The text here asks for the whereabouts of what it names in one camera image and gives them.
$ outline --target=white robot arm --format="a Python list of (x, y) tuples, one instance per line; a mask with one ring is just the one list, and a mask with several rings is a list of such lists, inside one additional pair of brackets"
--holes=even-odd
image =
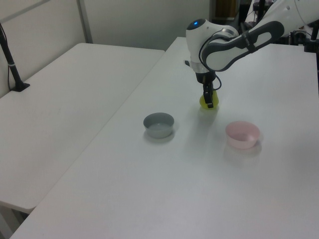
[(278, 0), (254, 28), (240, 36), (231, 26), (205, 19), (192, 22), (186, 30), (190, 67), (204, 85), (208, 107), (214, 107), (212, 81), (216, 71), (227, 70), (238, 59), (318, 19), (319, 0)]

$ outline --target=black cable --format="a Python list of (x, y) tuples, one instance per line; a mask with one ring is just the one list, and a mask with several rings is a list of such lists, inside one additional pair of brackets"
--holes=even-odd
[[(200, 62), (201, 62), (201, 64), (203, 64), (203, 66), (209, 71), (209, 72), (211, 72), (211, 69), (202, 61), (202, 59), (201, 59), (201, 51), (202, 51), (202, 49), (203, 49), (203, 47), (204, 47), (204, 45), (216, 34), (216, 33), (218, 33), (218, 32), (221, 32), (223, 29), (221, 29), (220, 31), (217, 31), (217, 32), (215, 32), (210, 38), (208, 38), (205, 42), (204, 42), (204, 44), (202, 44), (202, 46), (201, 46), (201, 48), (200, 48), (200, 50), (199, 50), (199, 54), (198, 54), (198, 58), (199, 58), (199, 60), (200, 60)], [(218, 81), (219, 81), (219, 87), (217, 88), (217, 89), (213, 89), (214, 91), (217, 91), (217, 90), (219, 90), (220, 88), (221, 88), (221, 80), (220, 80), (220, 78), (216, 75), (216, 78), (218, 79)]]
[(297, 31), (293, 31), (293, 33), (299, 33), (299, 32), (307, 33), (309, 36), (311, 36), (311, 34), (310, 34), (310, 33), (308, 33), (308, 32), (306, 32), (306, 31), (299, 31), (299, 30), (297, 30)]
[(213, 91), (218, 91), (221, 88), (221, 80), (219, 79), (219, 77), (216, 75), (216, 78), (219, 81), (219, 87), (217, 89), (213, 89)]

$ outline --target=wall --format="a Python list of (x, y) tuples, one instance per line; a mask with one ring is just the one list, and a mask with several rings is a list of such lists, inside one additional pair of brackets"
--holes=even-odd
[[(38, 0), (0, 0), (20, 11)], [(76, 0), (49, 0), (2, 24), (17, 69), (24, 81), (80, 42), (85, 42)], [(0, 50), (0, 97), (8, 92), (7, 63)]]
[(210, 0), (83, 0), (93, 43), (167, 50)]

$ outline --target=gray bowl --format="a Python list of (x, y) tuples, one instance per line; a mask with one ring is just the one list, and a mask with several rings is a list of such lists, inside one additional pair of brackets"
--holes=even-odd
[(166, 113), (154, 113), (143, 122), (147, 134), (152, 138), (165, 138), (173, 130), (174, 118)]

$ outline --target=table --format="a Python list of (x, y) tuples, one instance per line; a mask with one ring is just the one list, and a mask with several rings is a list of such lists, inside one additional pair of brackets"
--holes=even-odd
[(163, 51), (78, 44), (0, 99), (0, 205), (30, 213)]
[[(12, 239), (319, 237), (316, 56), (269, 45), (237, 61), (216, 111), (187, 59), (177, 38)], [(145, 134), (154, 112), (172, 136)], [(226, 144), (234, 120), (260, 128), (251, 150)]]

